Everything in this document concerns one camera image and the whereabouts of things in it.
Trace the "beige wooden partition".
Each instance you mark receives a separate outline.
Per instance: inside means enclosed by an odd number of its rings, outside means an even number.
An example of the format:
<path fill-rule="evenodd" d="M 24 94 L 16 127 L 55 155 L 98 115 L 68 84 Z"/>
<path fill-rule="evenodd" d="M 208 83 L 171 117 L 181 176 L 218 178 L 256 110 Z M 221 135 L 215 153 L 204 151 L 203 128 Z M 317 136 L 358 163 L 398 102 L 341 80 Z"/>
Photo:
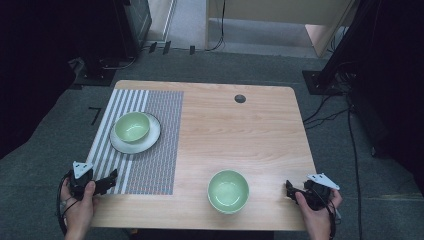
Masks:
<path fill-rule="evenodd" d="M 206 0 L 209 20 L 225 19 L 303 24 L 318 57 L 342 26 L 349 26 L 360 0 Z"/>

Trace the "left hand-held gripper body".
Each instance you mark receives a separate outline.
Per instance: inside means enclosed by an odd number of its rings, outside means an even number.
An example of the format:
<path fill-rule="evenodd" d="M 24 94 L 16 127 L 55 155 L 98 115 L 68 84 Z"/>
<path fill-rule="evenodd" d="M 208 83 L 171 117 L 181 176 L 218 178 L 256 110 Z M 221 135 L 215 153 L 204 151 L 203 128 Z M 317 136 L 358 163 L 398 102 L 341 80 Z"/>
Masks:
<path fill-rule="evenodd" d="M 73 162 L 73 169 L 70 176 L 70 193 L 73 198 L 82 200 L 84 197 L 85 187 L 92 180 L 93 164 Z"/>

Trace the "black metal stand post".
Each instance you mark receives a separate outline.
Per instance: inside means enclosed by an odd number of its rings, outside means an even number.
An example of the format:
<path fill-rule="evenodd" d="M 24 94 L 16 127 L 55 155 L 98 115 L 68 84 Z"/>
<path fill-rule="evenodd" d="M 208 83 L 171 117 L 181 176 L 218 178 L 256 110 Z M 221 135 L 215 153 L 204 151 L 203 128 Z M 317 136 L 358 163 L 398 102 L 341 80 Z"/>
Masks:
<path fill-rule="evenodd" d="M 372 39 L 377 5 L 378 0 L 360 0 L 351 26 L 321 71 L 325 78 L 334 80 L 338 71 L 353 69 L 365 57 Z"/>

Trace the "person's left hand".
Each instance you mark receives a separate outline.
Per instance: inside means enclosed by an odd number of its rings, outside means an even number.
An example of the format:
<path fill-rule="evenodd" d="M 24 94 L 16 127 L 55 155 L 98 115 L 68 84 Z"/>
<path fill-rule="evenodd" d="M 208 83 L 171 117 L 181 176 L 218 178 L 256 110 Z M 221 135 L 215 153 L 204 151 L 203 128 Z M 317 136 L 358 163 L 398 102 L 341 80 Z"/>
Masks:
<path fill-rule="evenodd" d="M 95 182 L 90 181 L 85 187 L 83 199 L 76 200 L 71 196 L 69 179 L 66 178 L 64 180 L 61 187 L 60 200 L 65 202 L 67 231 L 71 229 L 87 232 L 90 229 L 95 208 L 98 204 L 98 200 L 94 197 L 95 187 Z"/>

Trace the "brown white striped placemat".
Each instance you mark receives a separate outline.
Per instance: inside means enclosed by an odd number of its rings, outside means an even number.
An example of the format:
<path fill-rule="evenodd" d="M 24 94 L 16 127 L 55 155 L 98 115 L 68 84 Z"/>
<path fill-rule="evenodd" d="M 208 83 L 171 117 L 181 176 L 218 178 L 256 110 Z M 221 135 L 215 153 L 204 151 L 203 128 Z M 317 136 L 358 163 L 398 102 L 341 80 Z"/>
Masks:
<path fill-rule="evenodd" d="M 94 177 L 118 172 L 111 194 L 171 195 L 174 188 L 182 91 L 115 89 L 101 120 L 87 161 Z M 130 112 L 149 115 L 147 137 L 136 143 L 121 141 L 116 121 Z"/>

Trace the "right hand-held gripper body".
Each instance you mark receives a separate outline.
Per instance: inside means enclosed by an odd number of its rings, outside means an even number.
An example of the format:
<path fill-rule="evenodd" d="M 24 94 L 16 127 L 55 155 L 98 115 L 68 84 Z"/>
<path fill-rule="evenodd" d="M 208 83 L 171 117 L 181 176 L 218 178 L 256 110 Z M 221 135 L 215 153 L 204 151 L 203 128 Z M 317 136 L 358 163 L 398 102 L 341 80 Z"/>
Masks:
<path fill-rule="evenodd" d="M 332 189 L 339 190 L 340 186 L 324 173 L 310 174 L 304 183 L 303 195 L 312 210 L 320 210 L 328 204 Z"/>

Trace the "black stand base plate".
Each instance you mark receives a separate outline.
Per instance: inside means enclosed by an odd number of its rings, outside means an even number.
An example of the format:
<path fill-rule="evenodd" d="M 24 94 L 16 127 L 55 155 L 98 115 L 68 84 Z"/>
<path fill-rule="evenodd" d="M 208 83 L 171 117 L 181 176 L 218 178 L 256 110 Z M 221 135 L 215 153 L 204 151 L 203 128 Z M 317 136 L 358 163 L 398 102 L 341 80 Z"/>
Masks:
<path fill-rule="evenodd" d="M 114 76 L 115 70 L 113 69 L 92 70 L 84 62 L 80 62 L 74 84 L 80 86 L 110 86 Z"/>
<path fill-rule="evenodd" d="M 340 90 L 334 80 L 328 80 L 320 71 L 302 71 L 303 79 L 310 95 L 341 96 Z"/>

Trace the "white plate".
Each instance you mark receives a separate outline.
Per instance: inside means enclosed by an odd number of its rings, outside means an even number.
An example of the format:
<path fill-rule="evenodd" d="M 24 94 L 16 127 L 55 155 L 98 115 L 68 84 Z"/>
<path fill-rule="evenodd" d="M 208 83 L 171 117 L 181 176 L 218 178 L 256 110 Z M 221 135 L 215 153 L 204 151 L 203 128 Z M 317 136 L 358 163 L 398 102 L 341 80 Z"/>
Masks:
<path fill-rule="evenodd" d="M 152 114 L 147 115 L 150 122 L 150 131 L 141 140 L 132 143 L 120 140 L 115 132 L 115 126 L 112 126 L 109 134 L 110 143 L 118 152 L 125 154 L 138 154 L 151 148 L 159 139 L 161 126 L 158 119 Z"/>

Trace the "green bowl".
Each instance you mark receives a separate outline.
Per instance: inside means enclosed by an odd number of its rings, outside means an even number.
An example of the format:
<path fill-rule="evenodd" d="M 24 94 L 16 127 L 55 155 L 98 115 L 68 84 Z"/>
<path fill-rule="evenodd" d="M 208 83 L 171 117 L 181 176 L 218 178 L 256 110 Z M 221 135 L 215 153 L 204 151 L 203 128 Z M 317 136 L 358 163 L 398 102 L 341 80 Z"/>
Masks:
<path fill-rule="evenodd" d="M 150 131 L 150 121 L 143 112 L 129 112 L 121 116 L 114 125 L 113 132 L 123 142 L 141 140 Z"/>
<path fill-rule="evenodd" d="M 246 205 L 249 195 L 249 184 L 244 176 L 230 169 L 217 172 L 207 187 L 209 203 L 223 214 L 239 212 Z"/>

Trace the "person's right hand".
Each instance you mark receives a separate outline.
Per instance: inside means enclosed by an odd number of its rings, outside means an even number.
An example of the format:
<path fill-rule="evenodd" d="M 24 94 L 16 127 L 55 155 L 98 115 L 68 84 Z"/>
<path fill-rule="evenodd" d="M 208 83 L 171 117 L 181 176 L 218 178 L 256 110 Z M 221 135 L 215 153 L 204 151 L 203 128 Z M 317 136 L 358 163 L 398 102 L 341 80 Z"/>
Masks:
<path fill-rule="evenodd" d="M 310 231 L 331 232 L 330 214 L 326 209 L 312 210 L 302 193 L 297 192 L 296 198 L 308 233 Z"/>

